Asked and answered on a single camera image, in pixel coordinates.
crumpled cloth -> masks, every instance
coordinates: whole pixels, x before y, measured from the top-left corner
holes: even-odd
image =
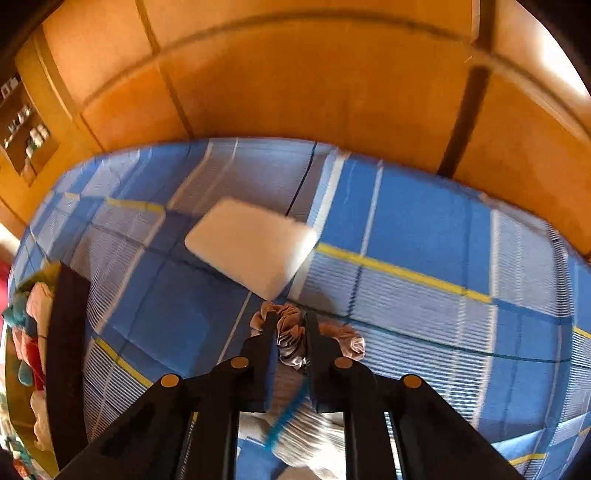
[[[301,311],[292,304],[263,302],[251,319],[252,336],[258,335],[269,312],[277,312],[277,346],[280,363],[273,384],[271,408],[265,413],[241,413],[238,436],[265,443],[306,380],[300,370],[306,358],[306,328]],[[335,338],[344,356],[361,360],[365,340],[349,325],[320,319],[320,333]],[[279,432],[273,454],[287,465],[307,467],[321,480],[345,480],[345,429],[342,413],[316,413],[307,395]]]
[[[31,408],[35,414],[33,432],[37,441],[35,446],[43,452],[52,452],[51,431],[49,429],[49,416],[47,415],[47,401],[45,390],[36,390],[31,395]]]
[[[251,336],[262,332],[267,313],[276,312],[277,347],[279,360],[288,367],[300,369],[306,360],[306,328],[301,311],[295,305],[286,303],[277,305],[264,301],[259,312],[251,319]],[[350,325],[340,325],[332,320],[318,322],[320,333],[338,341],[343,356],[353,360],[361,360],[365,356],[365,339],[355,332]]]
[[[39,354],[39,344],[37,338],[29,337],[26,332],[21,335],[22,338],[22,359],[33,370],[33,381],[36,390],[43,390],[45,387],[45,374],[41,367],[41,357]]]
[[[49,333],[52,308],[53,293],[51,289],[43,282],[35,283],[27,300],[27,313],[37,322],[39,356],[41,357],[41,370],[43,374],[46,373],[47,335]]]
[[[27,300],[27,313],[37,321],[40,337],[47,337],[52,307],[53,293],[50,288],[43,282],[35,283]]]

mattress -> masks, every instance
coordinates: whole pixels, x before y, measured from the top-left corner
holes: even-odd
[[[367,366],[421,375],[526,478],[560,477],[591,427],[589,266],[527,213],[306,141],[221,138],[104,155],[44,199],[9,290],[48,260],[91,280],[89,439],[162,375],[203,374],[248,337],[262,300],[184,246],[228,195],[319,233],[282,299],[351,322]]]

wooden shelf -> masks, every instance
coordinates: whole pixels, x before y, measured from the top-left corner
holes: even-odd
[[[10,98],[13,96],[18,96],[22,92],[22,82],[18,82],[17,87],[14,90],[11,90],[10,93],[2,100],[0,103],[0,110],[5,106],[9,105]]]
[[[4,150],[8,150],[8,148],[10,147],[10,144],[13,142],[13,140],[17,137],[17,133],[20,132],[20,130],[22,130],[22,128],[26,125],[28,125],[30,123],[31,117],[35,114],[35,112],[31,112],[29,114],[29,116],[25,119],[25,121],[23,123],[21,123],[17,129],[12,132],[12,134],[10,135],[10,137],[8,137],[8,145],[4,146]]]
[[[39,124],[44,124],[44,122],[39,113],[33,108],[33,103],[23,82],[19,82],[18,86],[0,104],[0,129],[6,129],[4,134],[9,133],[8,125],[17,119],[19,111],[25,105],[31,108],[31,113],[7,138],[9,143],[6,148],[4,148],[4,142],[2,141],[3,136],[0,134],[0,152],[5,154],[21,178],[30,185],[56,152],[58,143],[56,139],[49,137],[39,149],[35,150],[31,160],[27,158],[27,139],[30,136],[31,129]]]

teal fabric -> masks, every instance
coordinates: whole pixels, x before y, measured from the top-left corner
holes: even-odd
[[[10,306],[8,306],[2,312],[2,317],[4,318],[4,321],[8,324],[8,326],[24,327],[27,323],[27,319],[31,319],[31,317],[27,315],[27,298],[28,295],[25,293],[14,294]]]
[[[25,362],[18,368],[18,381],[27,387],[33,386],[33,370]]]

white stripe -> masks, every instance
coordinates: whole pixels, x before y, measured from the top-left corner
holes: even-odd
[[[195,207],[193,208],[193,212],[192,212],[193,214],[199,212],[200,206],[205,203],[205,201],[207,200],[207,197],[209,197],[212,194],[212,192],[216,189],[217,185],[222,181],[222,179],[226,175],[226,172],[234,163],[234,160],[236,158],[236,149],[237,148],[238,148],[238,137],[236,137],[236,141],[234,142],[234,149],[232,150],[232,156],[230,157],[230,160],[228,160],[228,163],[226,163],[223,166],[222,170],[217,175],[216,179],[209,184],[209,186],[207,187],[207,190],[205,190],[205,193],[201,197],[201,200],[199,200],[199,202],[197,202],[197,205],[195,205]]]
[[[164,223],[165,218],[166,218],[166,214],[163,213],[160,216],[160,218],[158,218],[158,221],[152,226],[152,229],[150,230],[150,232],[146,236],[145,245],[150,245],[151,241],[156,236],[156,233],[158,233],[158,231],[160,230],[160,227]],[[129,263],[129,267],[125,271],[125,276],[123,277],[123,280],[119,284],[119,289],[117,291],[117,295],[115,296],[115,298],[111,302],[111,305],[109,306],[108,310],[104,313],[104,315],[101,317],[101,319],[96,324],[96,327],[95,327],[96,333],[100,334],[102,332],[103,328],[105,327],[106,322],[111,318],[111,315],[113,315],[113,312],[115,311],[115,309],[119,305],[119,301],[121,300],[121,297],[123,296],[123,294],[127,288],[127,284],[129,283],[129,279],[131,278],[131,275],[133,275],[133,273],[135,271],[135,267],[139,263],[139,259],[142,258],[144,253],[145,253],[145,247],[140,247],[137,249],[132,261]],[[117,261],[117,255],[113,256],[112,261]]]
[[[236,317],[236,321],[234,322],[234,326],[232,327],[232,331],[230,332],[230,335],[228,336],[228,339],[226,340],[226,344],[223,346],[222,353],[220,353],[220,356],[217,359],[218,364],[223,360],[223,356],[226,355],[226,350],[228,350],[228,347],[230,346],[230,342],[232,341],[232,338],[234,338],[234,333],[236,333],[236,328],[238,327],[238,324],[240,323],[240,320],[242,319],[242,315],[244,315],[244,310],[246,310],[246,305],[248,305],[248,301],[251,299],[251,296],[252,296],[252,292],[249,291],[248,295],[246,296],[246,300],[244,300],[244,303],[242,304],[242,308],[240,309],[240,312],[238,313],[238,316]]]
[[[150,149],[148,150],[148,158],[139,165],[139,167],[131,174],[131,177],[129,178],[129,180],[127,180],[125,182],[125,186],[121,189],[120,194],[117,195],[120,199],[122,199],[127,194],[129,189],[133,185],[133,179],[135,177],[139,177],[139,175],[149,165],[151,159],[152,159],[152,147],[150,147]]]
[[[491,330],[488,337],[488,345],[486,348],[487,352],[492,352],[495,349],[496,320],[498,310],[499,309],[496,305],[494,305],[491,309]],[[478,389],[478,398],[476,399],[476,406],[474,407],[474,413],[472,414],[472,420],[470,421],[470,424],[475,429],[478,429],[478,423],[480,422],[480,415],[482,414],[482,408],[484,407],[486,392],[488,390],[488,385],[491,380],[492,361],[493,358],[491,356],[487,356],[484,361],[482,369],[482,380],[480,381],[480,388]]]
[[[371,235],[371,228],[374,225],[375,209],[378,205],[379,188],[382,186],[382,175],[384,173],[384,162],[382,160],[378,163],[378,171],[375,174],[374,192],[371,196],[371,203],[369,204],[369,215],[368,221],[365,224],[365,232],[363,233],[363,240],[361,242],[361,252],[359,253],[362,257],[368,251],[369,236]]]
[[[177,189],[176,192],[174,192],[174,195],[171,197],[171,199],[168,201],[168,204],[166,205],[167,209],[172,209],[174,207],[174,205],[178,202],[179,198],[182,197],[182,195],[183,195],[184,191],[187,189],[187,187],[189,185],[191,185],[193,180],[201,173],[201,171],[203,170],[203,167],[207,164],[207,161],[209,160],[209,157],[212,153],[212,147],[213,147],[213,144],[212,144],[212,141],[210,140],[207,143],[207,148],[205,149],[205,154],[203,155],[203,159],[193,169],[193,171],[187,177],[185,177],[181,186]]]
[[[491,297],[499,295],[499,247],[500,247],[499,212],[491,212]]]
[[[332,171],[330,172],[330,178],[328,181],[328,185],[326,186],[326,191],[324,192],[324,196],[322,197],[322,203],[320,204],[320,208],[318,210],[318,215],[316,215],[316,219],[314,220],[314,225],[312,228],[318,234],[318,238],[322,236],[322,231],[324,230],[324,225],[326,224],[326,219],[328,218],[330,208],[332,207],[333,200],[335,199],[336,188],[339,185],[340,174],[343,171],[343,165],[345,164],[345,160],[349,158],[350,152],[341,153],[336,159],[335,163],[333,163]],[[308,272],[310,271],[310,266],[312,264],[312,259],[314,258],[314,251],[310,252],[310,255],[304,260],[301,267],[298,269],[297,273],[295,274],[294,281],[291,284],[289,298],[292,300],[298,300],[301,295],[301,291],[304,288],[304,283],[306,282],[306,278],[308,277]]]
[[[97,344],[94,344],[94,348],[100,349],[100,347]],[[115,360],[113,360],[105,352],[103,352],[102,349],[100,349],[100,351],[111,361],[111,369],[109,370],[109,374],[107,375],[107,378],[105,379],[105,385],[103,386],[103,395],[102,395],[102,398],[100,399],[100,409],[99,409],[99,412],[96,416],[96,422],[92,428],[92,433],[90,434],[91,440],[94,439],[96,436],[96,430],[99,427],[99,423],[100,423],[100,420],[103,415],[103,410],[105,409],[107,388],[109,387],[109,383],[111,382],[111,377],[113,376],[113,372],[115,371],[115,365],[116,365]]]

